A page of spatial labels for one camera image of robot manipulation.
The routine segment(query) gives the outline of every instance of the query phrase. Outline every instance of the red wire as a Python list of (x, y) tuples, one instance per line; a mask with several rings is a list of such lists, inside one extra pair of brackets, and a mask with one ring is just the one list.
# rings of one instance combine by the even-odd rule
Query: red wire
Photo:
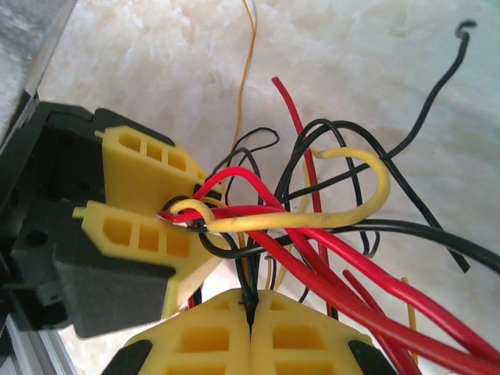
[(192, 309), (195, 307), (195, 297), (192, 295), (188, 300), (187, 300), (187, 308)]
[[(361, 283), (354, 277), (354, 275), (348, 270), (342, 272), (347, 281), (356, 289), (361, 298), (366, 302), (366, 304), (375, 311), (384, 314), (384, 310), (378, 305), (373, 296), (361, 285)], [(422, 375), (419, 367), (413, 361), (412, 356), (404, 348), (400, 348), (394, 345), (393, 342), (385, 340), (383, 337), (375, 337), (380, 346), (387, 354), (392, 363), (394, 363), (398, 373), (412, 374), (412, 375)]]
[[(214, 209), (213, 212), (217, 218), (224, 218), (236, 214), (242, 214), (242, 211), (237, 212), (235, 207), (227, 209)], [(198, 214), (193, 215), (189, 212), (184, 215), (190, 215), (190, 220), (200, 218)], [(259, 244), (270, 251), (270, 253), (292, 272), (301, 282), (304, 283), (313, 292), (317, 293), (321, 298), (328, 303), (338, 307), (346, 316), (363, 324), (375, 334), (379, 334), (387, 339), (408, 348), (423, 357), (426, 357), (442, 366), (448, 367), (450, 370), (460, 373), (497, 373), (500, 367), (493, 363), (486, 362), (483, 359), (478, 359), (457, 349), (451, 348), (446, 344), (424, 336), (408, 327), (402, 326), (387, 317), (374, 312), (364, 304), (361, 305), (354, 298), (346, 298), (346, 295), (333, 287), (328, 281), (316, 275), (313, 271), (304, 266), (293, 255), (289, 254), (284, 248), (279, 245), (274, 239), (264, 234), (261, 231), (248, 232), (248, 235), (253, 237)]]
[[(210, 188), (221, 180), (232, 177), (240, 176), (245, 178), (257, 190), (264, 201), (273, 205), (276, 209), (284, 211), (279, 201), (267, 189), (264, 183), (250, 170), (242, 167), (232, 166), (220, 171), (215, 176), (211, 177), (206, 183), (196, 192), (195, 198), (201, 198), (206, 194)], [(256, 214), (262, 212), (269, 212), (272, 208), (262, 206), (245, 206), (243, 210), (237, 207), (229, 207), (223, 212), (227, 212), (232, 216), (240, 216), (246, 214)], [(438, 326), (445, 330), (450, 336), (457, 340), (462, 346), (467, 348), (473, 354), (481, 358), (490, 359), (500, 363), (500, 353), (498, 353), (491, 345), (485, 340), (475, 334), (465, 324), (455, 318), (450, 312), (442, 306), (428, 298), (425, 294), (417, 291), (412, 286), (393, 278), (391, 275), (383, 271), (379, 266), (372, 263), (369, 259), (359, 254), (355, 249), (345, 244), (339, 238), (329, 234), (325, 230), (318, 230), (312, 228), (299, 229), (303, 234), (308, 237), (320, 241), (328, 248), (331, 248), (343, 259), (350, 262), (354, 267), (367, 275), (373, 282), (383, 288), (390, 294), (400, 298), (401, 300), (409, 303), (424, 315), (433, 320)]]
[[(280, 78), (278, 77), (273, 77), (272, 82), (278, 89), (278, 91), (281, 94), (281, 97), (283, 98), (285, 104), (288, 107), (288, 112), (290, 113), (291, 120), (294, 123), (295, 131), (297, 132), (297, 135), (300, 135), (300, 133), (304, 130), (304, 127), (302, 126), (302, 121), (300, 120), (300, 116), (298, 115), (297, 107), (294, 104), (293, 99), (291, 98), (290, 94), (288, 93), (286, 87), (283, 85), (281, 82)], [(318, 176), (316, 175), (316, 167), (314, 166), (314, 161), (313, 161), (313, 155), (311, 154), (311, 150), (308, 148), (305, 150), (304, 153), (304, 159), (305, 159), (305, 166), (307, 167), (307, 174), (309, 176), (309, 182), (311, 186), (317, 185), (318, 184)], [(323, 208), (321, 206), (321, 196), (318, 191), (314, 191), (311, 193), (312, 196), (312, 209), (315, 213), (321, 213), (323, 211)], [(330, 266), (330, 260), (328, 259), (328, 251), (327, 248), (325, 248), (323, 245), (318, 243), (318, 250), (320, 253), (321, 259), (328, 265)], [(328, 316), (331, 316), (331, 310), (330, 306), (327, 304), (327, 314)]]

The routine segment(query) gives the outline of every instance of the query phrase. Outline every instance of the white marble surface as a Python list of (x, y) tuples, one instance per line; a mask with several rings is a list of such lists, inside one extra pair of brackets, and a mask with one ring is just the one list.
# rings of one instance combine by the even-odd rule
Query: white marble surface
[[(245, 89), (243, 131), (269, 126), (280, 132), (281, 143), (257, 156), (271, 187), (295, 138), (272, 76), (279, 75), (287, 85), (305, 123), (318, 116), (353, 120), (391, 148), (405, 136), (427, 92), (455, 58), (459, 41), (453, 30), (458, 21), (473, 18), (479, 23), (463, 67), (439, 95), (419, 137), (395, 161), (445, 229), (498, 252), (498, 1), (264, 0), (255, 8), (259, 31)], [(41, 97), (122, 113), (168, 134), (211, 169), (230, 147), (249, 38), (239, 0), (80, 0)], [(366, 147), (351, 134), (346, 139)], [(335, 143), (325, 137), (319, 145)], [(344, 168), (343, 162), (318, 162), (321, 180)], [(369, 195), (369, 172), (363, 181), (368, 182)], [(297, 173), (294, 186), (302, 184)], [(235, 187), (234, 202), (254, 199), (246, 184)], [(323, 202), (329, 210), (353, 204), (352, 186), (346, 182), (328, 189)], [(423, 222), (395, 184), (377, 216)], [(343, 237), (360, 246), (357, 235)], [(337, 271), (345, 268), (334, 256), (330, 261)], [(408, 276), (500, 347), (500, 279), (492, 272), (473, 263), (462, 275), (442, 247), (396, 234), (382, 234), (375, 261), (396, 277)], [(222, 265), (206, 283), (205, 295), (235, 282)], [(404, 304), (366, 285), (388, 315), (406, 322)], [(297, 298), (302, 287), (287, 277), (284, 293)], [(313, 296), (307, 303), (324, 309)], [(448, 340), (421, 316), (418, 325)], [(103, 368), (131, 332), (91, 341), (77, 341), (71, 330), (62, 336), (81, 373), (91, 374)], [(425, 373), (448, 373), (421, 363)]]

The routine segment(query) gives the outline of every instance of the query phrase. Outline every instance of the black plastic part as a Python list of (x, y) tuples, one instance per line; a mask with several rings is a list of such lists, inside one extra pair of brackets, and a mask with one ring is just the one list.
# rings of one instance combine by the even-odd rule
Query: black plastic part
[(81, 230), (81, 220), (71, 218), (82, 205), (35, 202), (29, 217), (37, 220), (27, 220), (20, 234), (24, 242), (32, 233), (46, 234), (43, 246), (52, 250), (61, 297), (77, 334), (89, 338), (160, 320), (175, 269), (104, 256)]
[(75, 323), (90, 337), (160, 318), (175, 270), (107, 258), (71, 219), (75, 205), (105, 201), (95, 131), (121, 125), (175, 146), (107, 109), (41, 102), (0, 157), (0, 303), (21, 330)]
[(149, 340), (140, 340), (121, 348), (102, 375), (138, 375), (152, 347)]
[(363, 375), (398, 375), (377, 348), (359, 340), (350, 341), (349, 348)]

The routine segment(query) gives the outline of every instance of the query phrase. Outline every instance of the yellow 3d-printed part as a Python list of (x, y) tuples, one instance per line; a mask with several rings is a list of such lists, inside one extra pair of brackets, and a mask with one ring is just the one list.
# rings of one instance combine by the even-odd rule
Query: yellow 3d-printed part
[[(163, 317), (173, 315), (221, 260), (206, 251), (196, 233), (154, 217), (93, 201), (76, 208), (73, 217), (83, 218), (83, 231), (103, 255), (175, 269), (167, 283)], [(210, 235), (210, 240), (227, 247), (221, 237)]]
[(193, 195), (206, 172), (181, 146), (131, 127), (110, 127), (102, 138), (106, 203), (154, 216), (171, 198)]
[(252, 375), (363, 375), (350, 340), (368, 336), (275, 291), (260, 291), (252, 326)]
[(138, 375), (250, 375), (241, 290), (226, 291), (131, 338), (152, 349)]

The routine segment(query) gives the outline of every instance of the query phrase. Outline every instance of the cable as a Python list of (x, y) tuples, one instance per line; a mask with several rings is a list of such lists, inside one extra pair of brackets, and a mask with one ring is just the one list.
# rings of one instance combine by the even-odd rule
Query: cable
[[(228, 250), (223, 250), (227, 253), (232, 253), (236, 252), (238, 250), (238, 246), (234, 242), (233, 238), (229, 234), (221, 234), (222, 237), (226, 240), (228, 245), (230, 246), (230, 251)], [(216, 248), (216, 246), (209, 240), (208, 236), (206, 233), (198, 233), (200, 242), (202, 243), (203, 247), (205, 247), (209, 252), (212, 252), (212, 248)], [(241, 291), (242, 291), (242, 296), (243, 296), (243, 302), (245, 304), (245, 309), (251, 308), (252, 306), (254, 307), (254, 313), (255, 313), (255, 307), (257, 306), (258, 303), (258, 298), (259, 296), (257, 294), (254, 294), (250, 286), (248, 285), (247, 279), (245, 278), (245, 275), (243, 274), (243, 265), (241, 264), (241, 259), (236, 259), (236, 274), (237, 278), (240, 282), (241, 285)]]
[[(308, 137), (305, 138), (305, 135), (309, 130), (311, 130), (313, 127), (316, 125), (322, 124), (323, 126), (318, 127), (315, 129)], [(320, 137), (322, 134), (328, 132), (328, 130), (331, 127), (336, 127), (338, 129), (347, 129), (350, 131), (353, 131), (363, 137), (373, 148), (373, 150), (380, 156), (380, 160), (383, 159), (383, 156), (386, 155), (387, 153), (385, 152), (384, 148), (382, 145), (379, 143), (379, 141), (365, 128), (361, 127), (357, 123), (352, 123), (350, 121), (344, 121), (344, 120), (339, 120), (339, 121), (329, 121), (325, 119), (316, 119), (309, 123), (305, 128), (304, 131), (298, 136), (297, 141), (295, 142), (295, 147), (298, 150), (303, 150), (305, 147), (309, 147), (318, 137)], [(299, 155), (295, 155), (294, 158), (291, 158), (296, 162), (298, 162)], [(420, 197), (417, 195), (417, 193), (412, 189), (412, 187), (409, 185), (408, 181), (403, 177), (399, 169), (396, 167), (394, 162), (391, 160), (385, 161), (386, 167), (389, 169), (389, 172), (393, 176), (393, 178), (396, 180), (396, 182), (399, 184), (401, 189), (406, 193), (408, 198), (412, 201), (412, 203), (417, 207), (417, 209), (420, 211), (422, 216), (426, 219), (426, 221), (432, 226), (436, 227), (439, 229), (443, 229), (442, 226), (439, 224), (439, 222), (436, 220), (432, 212), (427, 208), (425, 203), (420, 199)], [(287, 172), (293, 171), (295, 166), (293, 164), (287, 165)], [(338, 177), (344, 176), (347, 173), (343, 173), (339, 175)], [(459, 265), (460, 269), (465, 273), (469, 268), (470, 265), (469, 263), (459, 254), (454, 253), (450, 248), (448, 249), (450, 254), (452, 254), (453, 259), (457, 262)]]
[(300, 296), (300, 298), (298, 299), (298, 303), (304, 303), (305, 301), (305, 297), (307, 297), (307, 295), (309, 294), (309, 288), (308, 287), (305, 287), (304, 288), (304, 292), (302, 293), (302, 295)]
[[(292, 119), (294, 119), (294, 124), (295, 124), (295, 129), (297, 130), (297, 135), (300, 136), (300, 134), (304, 133), (304, 129), (302, 127), (302, 123), (301, 123), (300, 118), (298, 116), (298, 112), (297, 112), (297, 109), (295, 107), (295, 104), (293, 103), (293, 100), (292, 100), (290, 94), (288, 93), (288, 90), (283, 85), (283, 83), (281, 82), (279, 77), (273, 77), (272, 82), (274, 83), (274, 85), (276, 86), (278, 91), (281, 93), (281, 96), (284, 98), (285, 103), (288, 107), (288, 111), (290, 112)], [(347, 144), (345, 143), (345, 139), (342, 137), (341, 132), (338, 131), (338, 129), (335, 127), (330, 127), (330, 129), (331, 129), (332, 133), (334, 134), (334, 136), (337, 138), (338, 144), (341, 147), (347, 147)], [(304, 157), (305, 157), (306, 163), (309, 163), (309, 164), (307, 164), (308, 172), (311, 171), (309, 173), (312, 173), (313, 175), (315, 175), (316, 171), (314, 170), (313, 162), (312, 161), (308, 162), (308, 159), (311, 159), (311, 152), (308, 148), (305, 149)], [(345, 160), (347, 162), (348, 169), (350, 171), (353, 171), (355, 167), (354, 167), (354, 162), (352, 161), (352, 158), (345, 158)], [(318, 181), (317, 181), (317, 178), (315, 177), (315, 182), (312, 185), (316, 185), (316, 184), (318, 184)], [(355, 195), (356, 205), (360, 206), (363, 204), (363, 194), (361, 192), (361, 187), (359, 185), (359, 178), (358, 178), (357, 174), (355, 174), (355, 173), (352, 174), (352, 186), (354, 187), (354, 195)], [(289, 187), (289, 182), (287, 184), (287, 188), (285, 191), (279, 190), (277, 192), (277, 194), (275, 194), (275, 195), (278, 196), (278, 198), (281, 198), (282, 195), (288, 195), (288, 187)], [(378, 244), (380, 243), (380, 235), (377, 232), (375, 233), (375, 243), (374, 243), (374, 246), (371, 250), (370, 250), (370, 242), (368, 241), (368, 237), (366, 236), (366, 233), (360, 232), (360, 236), (361, 236), (362, 247), (363, 247), (362, 253), (364, 255), (368, 255), (370, 258), (373, 257), (375, 255), (375, 253), (377, 252), (377, 247), (378, 247)]]
[[(388, 152), (386, 154), (386, 156), (383, 158), (384, 161), (392, 159), (394, 156), (396, 156), (401, 151), (403, 151), (413, 141), (413, 139), (415, 139), (416, 135), (418, 134), (418, 132), (420, 131), (420, 129), (423, 125), (423, 122), (425, 121), (425, 119), (427, 117), (427, 114), (430, 111), (430, 107), (434, 103), (435, 98), (438, 96), (439, 91), (449, 81), (449, 79), (453, 76), (453, 74), (455, 74), (455, 72), (460, 67), (460, 65), (462, 64), (462, 62), (465, 58), (467, 46), (469, 44), (470, 35), (467, 32), (463, 32), (462, 29), (464, 27), (475, 27), (475, 26), (476, 26), (476, 23), (473, 21), (463, 21), (460, 23), (459, 27), (457, 28), (457, 30), (459, 30), (459, 32), (456, 31), (455, 35), (459, 39), (461, 39), (462, 41), (460, 43), (459, 52), (455, 58), (455, 61), (450, 66), (450, 68), (446, 71), (446, 73), (443, 75), (443, 77), (434, 85), (434, 87), (430, 91), (430, 94), (427, 96), (427, 98), (423, 104), (423, 107), (420, 110), (420, 114), (418, 115), (417, 120), (413, 124), (413, 127), (410, 130), (410, 132), (408, 133), (408, 135), (403, 139), (403, 141), (400, 142), (399, 145), (394, 147), (392, 150), (390, 150), (390, 152)], [(290, 194), (287, 197), (287, 200), (298, 198), (302, 195), (311, 194), (314, 191), (319, 191), (319, 190), (322, 190), (324, 188), (328, 188), (329, 186), (336, 184), (337, 182), (340, 182), (342, 180), (350, 178), (352, 176), (352, 174), (359, 173), (362, 170), (366, 170), (366, 169), (368, 169), (368, 166), (366, 164), (361, 164), (350, 172), (343, 173), (342, 175), (339, 175), (336, 177), (332, 177), (332, 178), (325, 180), (325, 181), (322, 181), (322, 182), (320, 182), (312, 187), (298, 190), (298, 191)]]
[[(302, 164), (302, 173), (304, 174), (304, 185), (306, 187), (310, 186), (311, 183), (309, 182), (309, 175), (307, 174), (307, 167), (305, 166), (305, 163)], [(298, 213), (303, 213), (305, 211), (305, 207), (306, 206), (307, 206), (307, 195), (303, 195), (301, 197), (300, 205), (298, 206), (297, 212)], [(288, 252), (290, 252), (291, 251), (291, 245), (289, 245), (286, 249), (287, 249)], [(287, 269), (284, 268), (284, 267), (281, 267), (280, 268), (280, 272), (278, 273), (278, 276), (277, 276), (277, 279), (276, 279), (276, 284), (274, 285), (273, 290), (277, 291), (277, 289), (280, 287), (281, 283), (283, 282), (284, 275), (286, 273), (287, 273)], [(276, 274), (276, 267), (273, 268), (273, 278), (274, 278), (275, 274)]]
[[(254, 152), (257, 152), (257, 151), (260, 151), (260, 150), (264, 150), (266, 148), (270, 148), (270, 147), (273, 147), (274, 145), (276, 145), (279, 141), (280, 141), (280, 136), (279, 134), (277, 133), (277, 131), (271, 129), (271, 128), (268, 128), (268, 127), (257, 127), (253, 130), (250, 130), (247, 134), (243, 135), (242, 137), (240, 137), (240, 139), (237, 140), (236, 144), (234, 145), (233, 149), (231, 150), (231, 153), (234, 152), (234, 150), (236, 149), (236, 147), (246, 138), (250, 137), (251, 135), (259, 132), (259, 131), (269, 131), (270, 133), (272, 133), (275, 137), (274, 141), (266, 144), (266, 145), (262, 145), (262, 146), (259, 146), (259, 147), (255, 147), (255, 148), (252, 148), (249, 150), (249, 152), (251, 154), (253, 154)], [(226, 164), (226, 167), (230, 166), (231, 165), (231, 161), (232, 161), (233, 157), (231, 156), (228, 160), (227, 160), (227, 164)], [(238, 163), (238, 166), (241, 166), (245, 160), (247, 159), (247, 155), (243, 155), (243, 157), (241, 158), (240, 162)], [(229, 182), (227, 183), (227, 189), (226, 189), (226, 192), (224, 193), (224, 201), (226, 202), (226, 205), (229, 205), (229, 192), (230, 192), (230, 189), (233, 185), (233, 181), (234, 181), (234, 177), (230, 178), (229, 179)]]
[(272, 289), (270, 287), (270, 282), (271, 282), (271, 273), (273, 272), (272, 269), (272, 263), (271, 263), (271, 257), (268, 256), (269, 258), (267, 259), (267, 276), (266, 276), (266, 283), (264, 284), (264, 289), (267, 291), (269, 289)]
[[(366, 217), (370, 216), (372, 213), (376, 212), (385, 203), (389, 195), (390, 179), (389, 173), (384, 164), (380, 162), (380, 160), (375, 155), (359, 148), (338, 148), (335, 150), (330, 150), (327, 154), (328, 157), (354, 157), (357, 159), (362, 159), (365, 162), (369, 163), (370, 166), (372, 166), (373, 171), (377, 175), (378, 184), (375, 194), (369, 201), (363, 203), (361, 206), (356, 207), (355, 209), (336, 213), (276, 212), (221, 220), (212, 219), (206, 221), (207, 228), (210, 231), (227, 233), (275, 228), (343, 227), (346, 225), (357, 223), (360, 220), (363, 220)], [(248, 175), (249, 171), (247, 169), (238, 166), (226, 168), (218, 174), (223, 174), (226, 171), (233, 171), (236, 169), (238, 169), (238, 171), (242, 172), (244, 175)], [(185, 209), (187, 208), (187, 206), (185, 205), (186, 202), (191, 202), (191, 200), (177, 202), (172, 205), (170, 210), (178, 211), (181, 209), (180, 207), (183, 207), (182, 209)]]
[[(378, 311), (385, 316), (384, 310), (382, 310), (373, 296), (363, 287), (363, 285), (351, 272), (344, 270), (342, 274), (371, 309)], [(385, 354), (387, 354), (387, 357), (389, 357), (391, 362), (395, 365), (398, 373), (403, 373), (405, 375), (422, 375), (416, 363), (413, 362), (411, 355), (405, 349), (387, 341), (380, 335), (377, 335), (375, 338), (380, 343), (380, 346), (384, 350)]]
[[(408, 277), (402, 277), (401, 281), (403, 283), (405, 283), (405, 284), (409, 284)], [(409, 323), (409, 327), (412, 330), (416, 330), (415, 309), (412, 306), (410, 306), (410, 305), (406, 305), (406, 307), (408, 308), (408, 323)], [(418, 356), (418, 354), (412, 353), (412, 357), (413, 357), (413, 361), (415, 361), (415, 363), (418, 365), (419, 364), (419, 356)]]
[(309, 270), (303, 263), (286, 252), (267, 234), (260, 231), (248, 232), (258, 243), (270, 250), (270, 253), (286, 266), (301, 282), (311, 288), (329, 304), (338, 307), (346, 316), (363, 324), (368, 329), (390, 338), (403, 348), (408, 348), (450, 370), (459, 373), (497, 373), (500, 366), (495, 363), (478, 359), (472, 355), (451, 348), (430, 337), (419, 334), (408, 327), (389, 320), (371, 311), (367, 306), (346, 297), (342, 292), (332, 287), (328, 281)]
[[(232, 206), (227, 210), (224, 210), (224, 212), (234, 215), (237, 209), (241, 209), (244, 212), (247, 212), (250, 208), (254, 209), (255, 206)], [(260, 209), (260, 213), (276, 212), (275, 209), (266, 206), (260, 207)], [(167, 212), (160, 212), (159, 215), (165, 220), (173, 223), (183, 223), (185, 221), (190, 221), (193, 218), (197, 219), (200, 217), (200, 215), (198, 215), (196, 212), (188, 212), (179, 216), (173, 216)], [(341, 234), (361, 230), (377, 230), (379, 232), (408, 234), (414, 237), (423, 238), (428, 241), (446, 246), (447, 248), (451, 248), (453, 249), (453, 251), (467, 256), (475, 260), (476, 262), (483, 264), (497, 274), (500, 274), (500, 255), (497, 255), (487, 250), (486, 248), (479, 246), (478, 244), (468, 241), (465, 238), (459, 237), (449, 232), (445, 232), (441, 229), (428, 227), (423, 224), (411, 223), (409, 221), (403, 220), (366, 219), (348, 227), (328, 229), (328, 232), (332, 234)], [(277, 241), (280, 245), (290, 245), (292, 243), (291, 239), (287, 235), (275, 238), (275, 241)], [(222, 249), (222, 252), (218, 253), (217, 256), (221, 258), (235, 259), (242, 256), (259, 254), (264, 251), (265, 249), (262, 246), (253, 245), (246, 248), (240, 248), (231, 257), (227, 255), (226, 250)]]
[(245, 6), (245, 11), (247, 13), (248, 19), (250, 21), (250, 26), (252, 28), (252, 39), (250, 39), (250, 45), (248, 46), (247, 58), (245, 60), (245, 67), (243, 68), (243, 74), (241, 75), (240, 87), (237, 91), (237, 120), (236, 120), (236, 128), (234, 129), (233, 143), (231, 145), (231, 149), (236, 144), (236, 140), (238, 139), (238, 135), (240, 135), (241, 129), (241, 118), (243, 117), (243, 89), (245, 88), (245, 82), (248, 77), (248, 71), (250, 70), (250, 62), (252, 61), (253, 56), (253, 47), (255, 44), (255, 37), (257, 35), (257, 27), (252, 17), (252, 12), (250, 12), (250, 8), (246, 0), (243, 0), (243, 5)]
[[(271, 204), (277, 209), (282, 209), (280, 203), (277, 199), (270, 193), (263, 182), (251, 171), (246, 170), (241, 167), (230, 167), (227, 168), (212, 179), (207, 181), (196, 193), (195, 198), (200, 198), (204, 194), (208, 193), (209, 189), (220, 182), (221, 180), (228, 178), (231, 175), (238, 175), (244, 177), (248, 182), (250, 182), (257, 192), (262, 196), (267, 204)], [(211, 222), (214, 221), (215, 216), (208, 207), (206, 207), (201, 202), (195, 201), (193, 199), (188, 199), (182, 202), (178, 202), (171, 207), (171, 210), (175, 213), (176, 211), (181, 211), (182, 209), (196, 209), (205, 220), (207, 227), (210, 227)], [(254, 206), (258, 212), (262, 207)], [(252, 214), (252, 212), (238, 212), (236, 215)], [(477, 336), (470, 328), (465, 326), (462, 322), (456, 319), (450, 312), (444, 309), (442, 306), (437, 304), (432, 299), (428, 298), (426, 295), (417, 291), (415, 288), (402, 283), (400, 280), (393, 278), (390, 274), (382, 270), (379, 266), (372, 263), (356, 250), (351, 248), (349, 245), (344, 243), (342, 240), (328, 234), (324, 230), (312, 229), (309, 227), (303, 227), (298, 229), (306, 236), (322, 242), (328, 248), (337, 253), (345, 261), (352, 264), (362, 273), (364, 273), (368, 278), (370, 278), (375, 284), (379, 285), (388, 293), (400, 298), (402, 301), (411, 304), (413, 307), (421, 311), (429, 319), (433, 320), (439, 327), (451, 335), (457, 342), (462, 346), (469, 349), (473, 354), (481, 356), (481, 358), (498, 360), (500, 353), (496, 351), (491, 345), (489, 345), (485, 340)], [(297, 246), (306, 248), (309, 243), (304, 239), (304, 243), (299, 244), (298, 241), (302, 238), (300, 236), (294, 236), (293, 230), (287, 230), (291, 239), (296, 242)], [(249, 231), (248, 235), (257, 233), (256, 231)], [(312, 261), (315, 259), (308, 259), (312, 267), (318, 270), (318, 266), (325, 267), (323, 262), (320, 264), (313, 264)], [(329, 267), (326, 268), (325, 272), (331, 272)]]
[[(295, 107), (293, 99), (291, 98), (291, 96), (288, 93), (285, 86), (280, 82), (279, 78), (274, 77), (272, 79), (272, 82), (277, 87), (278, 91), (280, 92), (281, 97), (283, 98), (283, 100), (288, 108), (288, 112), (290, 113), (290, 117), (291, 117), (291, 120), (294, 124), (295, 131), (297, 132), (297, 135), (299, 135), (302, 132), (302, 121), (300, 120), (300, 116), (298, 115), (298, 111), (297, 111), (297, 108)], [(314, 166), (313, 156), (311, 155), (310, 150), (305, 150), (304, 159), (305, 159), (305, 166), (307, 169), (307, 174), (309, 176), (309, 182), (311, 185), (317, 185), (318, 184), (318, 177), (316, 175), (316, 168)], [(283, 193), (284, 193), (283, 191), (278, 191), (277, 189), (274, 192), (274, 194), (278, 198), (281, 197), (281, 195)], [(284, 207), (288, 211), (290, 211), (289, 204), (285, 204)], [(321, 213), (323, 211), (323, 208), (321, 206), (320, 193), (317, 191), (312, 193), (312, 210), (315, 213)], [(328, 251), (320, 244), (318, 244), (318, 251), (320, 253), (321, 259), (329, 266), (330, 260), (328, 259)], [(330, 306), (328, 306), (328, 305), (327, 305), (327, 314), (330, 315)]]

